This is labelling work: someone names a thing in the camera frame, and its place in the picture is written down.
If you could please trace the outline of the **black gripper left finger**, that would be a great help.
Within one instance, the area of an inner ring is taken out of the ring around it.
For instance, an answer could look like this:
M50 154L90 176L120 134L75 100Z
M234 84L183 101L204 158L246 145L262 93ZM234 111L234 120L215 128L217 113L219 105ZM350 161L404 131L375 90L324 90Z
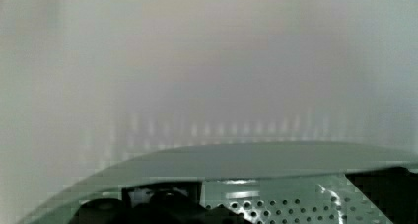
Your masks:
M224 205L200 204L202 182L164 182L121 191L121 199L82 204L68 224L252 224Z

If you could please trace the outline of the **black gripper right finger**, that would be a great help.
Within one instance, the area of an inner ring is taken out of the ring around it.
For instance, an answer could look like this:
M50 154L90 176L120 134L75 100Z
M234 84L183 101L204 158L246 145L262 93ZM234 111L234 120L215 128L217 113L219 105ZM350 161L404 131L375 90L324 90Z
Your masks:
M345 177L393 224L418 224L418 175L403 167Z

